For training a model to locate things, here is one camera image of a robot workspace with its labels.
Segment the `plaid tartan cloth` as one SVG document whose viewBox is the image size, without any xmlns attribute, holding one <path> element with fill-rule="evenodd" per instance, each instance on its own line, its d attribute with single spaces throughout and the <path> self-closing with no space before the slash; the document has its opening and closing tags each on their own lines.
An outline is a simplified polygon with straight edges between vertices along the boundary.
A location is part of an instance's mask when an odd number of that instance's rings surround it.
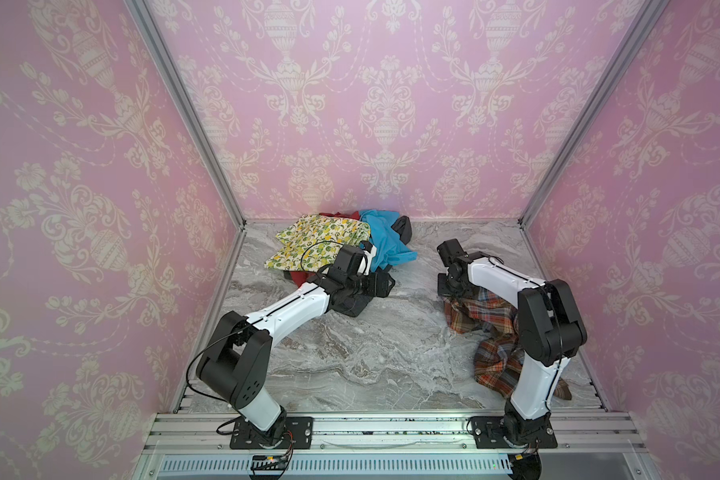
<svg viewBox="0 0 720 480">
<path fill-rule="evenodd" d="M 519 383 L 524 362 L 516 333 L 517 309 L 490 290 L 476 287 L 466 297 L 446 297 L 444 314 L 454 332 L 484 334 L 473 356 L 474 379 L 508 399 Z"/>
</svg>

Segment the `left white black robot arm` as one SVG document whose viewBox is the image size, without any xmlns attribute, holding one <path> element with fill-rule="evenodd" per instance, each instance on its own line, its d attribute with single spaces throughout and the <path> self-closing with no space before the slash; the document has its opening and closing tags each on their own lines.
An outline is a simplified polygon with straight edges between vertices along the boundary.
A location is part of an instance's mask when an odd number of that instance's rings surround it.
<svg viewBox="0 0 720 480">
<path fill-rule="evenodd" d="M 191 361 L 195 375 L 211 390 L 210 397 L 238 413 L 255 443 L 281 448 L 290 436 L 287 412 L 265 387 L 273 348 L 330 311 L 358 316 L 372 299 L 388 297 L 395 285 L 386 271 L 360 275 L 328 268 L 268 307 L 247 315 L 229 311 Z"/>
</svg>

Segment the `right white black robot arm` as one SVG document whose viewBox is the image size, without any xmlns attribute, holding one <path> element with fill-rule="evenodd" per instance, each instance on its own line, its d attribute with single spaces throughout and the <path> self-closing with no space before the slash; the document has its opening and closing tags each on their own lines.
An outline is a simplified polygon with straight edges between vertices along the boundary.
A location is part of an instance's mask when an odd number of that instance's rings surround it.
<svg viewBox="0 0 720 480">
<path fill-rule="evenodd" d="M 561 375 L 587 332 L 570 286 L 513 270 L 495 256 L 468 253 L 458 240 L 446 240 L 437 252 L 447 271 L 438 275 L 438 294 L 463 299 L 477 287 L 516 309 L 514 331 L 524 353 L 517 386 L 505 403 L 503 418 L 473 426 L 508 447 L 554 449 L 550 402 Z"/>
</svg>

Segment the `blue cloth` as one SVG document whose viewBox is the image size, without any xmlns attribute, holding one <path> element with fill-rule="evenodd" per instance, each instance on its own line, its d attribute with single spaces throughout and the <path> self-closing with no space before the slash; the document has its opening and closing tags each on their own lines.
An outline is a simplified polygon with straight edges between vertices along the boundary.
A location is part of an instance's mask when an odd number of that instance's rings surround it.
<svg viewBox="0 0 720 480">
<path fill-rule="evenodd" d="M 360 220 L 370 227 L 370 241 L 377 253 L 372 260 L 372 271 L 385 270 L 413 262 L 418 254 L 408 245 L 400 242 L 399 236 L 391 226 L 401 216 L 398 212 L 386 210 L 361 210 Z"/>
</svg>

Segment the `yellow lemon print cloth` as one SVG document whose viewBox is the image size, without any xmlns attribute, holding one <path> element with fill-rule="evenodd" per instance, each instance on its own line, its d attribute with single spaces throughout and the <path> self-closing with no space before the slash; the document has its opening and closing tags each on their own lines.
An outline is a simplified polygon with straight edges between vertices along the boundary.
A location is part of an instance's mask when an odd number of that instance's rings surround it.
<svg viewBox="0 0 720 480">
<path fill-rule="evenodd" d="M 370 226 L 360 220 L 319 214 L 301 217 L 276 234 L 281 248 L 265 263 L 268 269 L 316 272 L 332 264 L 340 249 L 357 247 L 371 237 Z"/>
</svg>

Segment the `dark red cloth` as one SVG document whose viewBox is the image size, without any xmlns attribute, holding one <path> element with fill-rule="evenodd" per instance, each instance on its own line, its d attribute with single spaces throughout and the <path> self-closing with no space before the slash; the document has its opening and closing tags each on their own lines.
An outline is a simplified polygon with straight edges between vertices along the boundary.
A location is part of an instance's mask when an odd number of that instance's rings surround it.
<svg viewBox="0 0 720 480">
<path fill-rule="evenodd" d="M 329 217 L 329 218 L 342 218 L 342 219 L 352 219 L 359 221 L 360 220 L 360 213 L 358 211 L 354 211 L 351 213 L 343 213 L 343 212 L 336 212 L 336 213 L 328 213 L 328 212 L 321 212 L 321 216 Z"/>
</svg>

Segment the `black cloth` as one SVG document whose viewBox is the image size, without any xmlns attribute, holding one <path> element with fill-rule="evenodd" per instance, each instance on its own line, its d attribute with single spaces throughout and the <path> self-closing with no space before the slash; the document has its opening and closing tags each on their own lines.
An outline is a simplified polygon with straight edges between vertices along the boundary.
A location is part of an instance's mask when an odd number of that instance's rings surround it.
<svg viewBox="0 0 720 480">
<path fill-rule="evenodd" d="M 401 215 L 392 224 L 391 229 L 398 234 L 400 242 L 408 245 L 413 236 L 411 220 L 408 216 Z"/>
</svg>

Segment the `small black electronics board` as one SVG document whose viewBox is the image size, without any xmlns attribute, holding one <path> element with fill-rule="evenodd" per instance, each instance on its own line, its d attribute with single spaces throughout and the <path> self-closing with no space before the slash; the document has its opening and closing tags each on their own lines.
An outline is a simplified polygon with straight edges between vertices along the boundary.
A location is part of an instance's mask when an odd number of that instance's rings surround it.
<svg viewBox="0 0 720 480">
<path fill-rule="evenodd" d="M 288 455 L 254 455 L 251 458 L 250 470 L 254 475 L 264 472 L 283 472 L 289 465 Z"/>
</svg>

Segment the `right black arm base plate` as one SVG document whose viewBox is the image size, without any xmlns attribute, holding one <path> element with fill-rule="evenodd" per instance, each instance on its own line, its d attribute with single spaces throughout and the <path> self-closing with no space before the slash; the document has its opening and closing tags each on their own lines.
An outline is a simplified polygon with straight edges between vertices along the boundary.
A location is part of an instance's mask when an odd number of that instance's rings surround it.
<svg viewBox="0 0 720 480">
<path fill-rule="evenodd" d="M 550 416 L 525 420 L 515 414 L 473 416 L 467 431 L 478 449 L 555 449 L 558 441 Z"/>
</svg>

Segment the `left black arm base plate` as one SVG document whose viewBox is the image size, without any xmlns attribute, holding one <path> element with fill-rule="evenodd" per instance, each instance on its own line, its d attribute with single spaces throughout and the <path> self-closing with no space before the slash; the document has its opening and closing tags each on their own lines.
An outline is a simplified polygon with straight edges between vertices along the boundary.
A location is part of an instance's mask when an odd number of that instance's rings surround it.
<svg viewBox="0 0 720 480">
<path fill-rule="evenodd" d="M 247 419 L 236 419 L 229 442 L 231 450 L 288 449 L 308 450 L 312 444 L 314 418 L 286 416 L 269 430 L 260 430 Z"/>
</svg>

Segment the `aluminium rail frame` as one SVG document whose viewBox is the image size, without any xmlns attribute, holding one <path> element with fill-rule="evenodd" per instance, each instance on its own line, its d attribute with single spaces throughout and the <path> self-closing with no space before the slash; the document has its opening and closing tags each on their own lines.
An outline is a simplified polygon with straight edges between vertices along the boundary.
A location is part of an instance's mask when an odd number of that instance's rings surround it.
<svg viewBox="0 0 720 480">
<path fill-rule="evenodd" d="M 490 411 L 298 413 L 314 418 L 308 450 L 231 450 L 223 414 L 160 414 L 135 479 L 658 479 L 631 417 L 601 410 L 553 414 L 555 449 L 478 449 L 467 431 Z M 283 472 L 254 475 L 254 455 L 288 455 Z"/>
</svg>

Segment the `right corner aluminium post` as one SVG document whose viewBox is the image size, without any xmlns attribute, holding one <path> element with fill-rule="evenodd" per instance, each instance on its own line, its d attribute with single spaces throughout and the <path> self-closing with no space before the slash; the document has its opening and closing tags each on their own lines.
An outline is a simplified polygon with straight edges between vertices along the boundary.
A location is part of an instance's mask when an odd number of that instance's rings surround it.
<svg viewBox="0 0 720 480">
<path fill-rule="evenodd" d="M 596 83 L 592 93 L 573 122 L 557 154 L 531 196 L 521 217 L 518 219 L 518 226 L 523 233 L 529 231 L 534 219 L 540 213 L 544 202 L 552 192 L 557 181 L 561 178 L 568 162 L 572 159 L 576 149 L 594 125 L 598 115 L 607 105 L 611 95 L 626 74 L 630 64 L 636 58 L 640 48 L 647 40 L 668 4 L 669 1 L 667 0 L 648 0 L 642 2 L 640 9 L 629 25 L 618 48 L 606 64 L 601 78 Z"/>
</svg>

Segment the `corner aluminium post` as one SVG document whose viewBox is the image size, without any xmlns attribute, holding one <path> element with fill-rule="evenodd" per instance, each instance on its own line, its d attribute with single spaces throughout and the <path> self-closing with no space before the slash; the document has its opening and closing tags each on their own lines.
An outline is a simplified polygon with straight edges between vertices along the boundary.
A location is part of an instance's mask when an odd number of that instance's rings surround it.
<svg viewBox="0 0 720 480">
<path fill-rule="evenodd" d="M 188 89 L 184 85 L 178 63 L 173 58 L 168 44 L 159 30 L 148 2 L 144 0 L 125 0 L 124 3 L 151 54 L 153 62 L 227 212 L 236 228 L 244 230 L 246 220 L 243 217 L 242 210 L 226 178 L 213 144 L 202 125 L 199 113 L 193 105 Z"/>
<path fill-rule="evenodd" d="M 534 219 L 540 213 L 544 202 L 552 192 L 557 181 L 561 178 L 568 162 L 572 159 L 576 149 L 594 125 L 598 115 L 607 105 L 611 95 L 626 74 L 630 64 L 636 58 L 640 48 L 647 40 L 668 4 L 669 1 L 667 0 L 648 0 L 642 2 L 640 9 L 629 25 L 618 48 L 606 64 L 601 78 L 596 83 L 592 93 L 573 122 L 557 154 L 531 196 L 521 217 L 518 219 L 518 226 L 523 233 L 529 231 Z"/>
</svg>

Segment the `left corner aluminium post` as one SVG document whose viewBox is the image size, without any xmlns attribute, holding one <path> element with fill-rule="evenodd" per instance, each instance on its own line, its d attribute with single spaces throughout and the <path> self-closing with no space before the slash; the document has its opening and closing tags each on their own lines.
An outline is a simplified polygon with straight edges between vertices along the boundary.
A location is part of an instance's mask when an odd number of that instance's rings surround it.
<svg viewBox="0 0 720 480">
<path fill-rule="evenodd" d="M 151 54 L 153 62 L 227 212 L 236 228 L 244 230 L 246 220 L 243 217 L 242 210 L 226 178 L 213 144 L 202 125 L 199 113 L 193 105 L 188 89 L 184 85 L 178 63 L 173 58 L 168 44 L 159 30 L 148 2 L 144 0 L 125 0 L 124 3 Z"/>
</svg>

